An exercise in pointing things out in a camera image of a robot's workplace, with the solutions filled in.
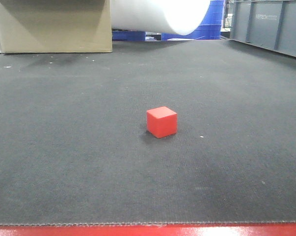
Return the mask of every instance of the red metal frame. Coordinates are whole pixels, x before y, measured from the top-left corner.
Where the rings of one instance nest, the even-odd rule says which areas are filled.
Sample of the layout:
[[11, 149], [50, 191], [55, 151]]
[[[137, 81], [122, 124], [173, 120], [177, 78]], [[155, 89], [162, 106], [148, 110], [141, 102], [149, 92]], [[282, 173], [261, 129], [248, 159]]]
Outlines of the red metal frame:
[[0, 226], [0, 236], [296, 236], [296, 223], [151, 226]]

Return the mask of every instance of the white tube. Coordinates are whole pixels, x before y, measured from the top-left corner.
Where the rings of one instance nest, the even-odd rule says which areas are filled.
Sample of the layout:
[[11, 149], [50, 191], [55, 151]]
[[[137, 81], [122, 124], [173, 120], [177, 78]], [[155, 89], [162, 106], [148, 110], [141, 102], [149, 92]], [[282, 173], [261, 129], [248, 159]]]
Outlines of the white tube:
[[112, 28], [187, 35], [209, 5], [210, 0], [111, 0]]

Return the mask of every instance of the dark gray mat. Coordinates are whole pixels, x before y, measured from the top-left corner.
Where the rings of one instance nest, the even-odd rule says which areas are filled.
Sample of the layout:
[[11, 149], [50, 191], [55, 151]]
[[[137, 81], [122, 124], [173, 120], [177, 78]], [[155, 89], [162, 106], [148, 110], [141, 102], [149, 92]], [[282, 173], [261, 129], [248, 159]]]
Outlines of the dark gray mat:
[[[146, 132], [158, 106], [178, 134]], [[296, 221], [296, 59], [219, 40], [0, 55], [0, 224], [265, 221]]]

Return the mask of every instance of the blue plastic crate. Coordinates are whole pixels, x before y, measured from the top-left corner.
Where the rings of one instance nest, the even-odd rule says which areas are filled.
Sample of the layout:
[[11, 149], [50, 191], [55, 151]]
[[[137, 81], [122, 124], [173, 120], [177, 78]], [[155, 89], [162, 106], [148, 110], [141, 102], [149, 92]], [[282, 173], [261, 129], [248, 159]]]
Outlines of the blue plastic crate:
[[144, 31], [113, 31], [113, 41], [145, 41], [146, 32]]
[[163, 33], [161, 36], [162, 41], [166, 41], [171, 38], [190, 38], [190, 39], [220, 39], [221, 25], [200, 25], [194, 32], [188, 35], [178, 35]]
[[212, 0], [201, 25], [221, 25], [224, 0]]
[[161, 39], [190, 38], [190, 39], [220, 39], [224, 0], [211, 0], [207, 14], [200, 26], [188, 35], [162, 33]]

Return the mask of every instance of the gray metal container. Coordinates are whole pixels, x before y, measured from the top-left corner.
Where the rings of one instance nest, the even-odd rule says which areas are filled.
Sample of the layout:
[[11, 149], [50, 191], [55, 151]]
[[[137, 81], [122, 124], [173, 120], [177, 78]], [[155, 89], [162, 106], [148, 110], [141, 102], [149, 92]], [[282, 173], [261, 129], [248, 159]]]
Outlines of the gray metal container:
[[296, 57], [296, 0], [236, 0], [231, 39]]

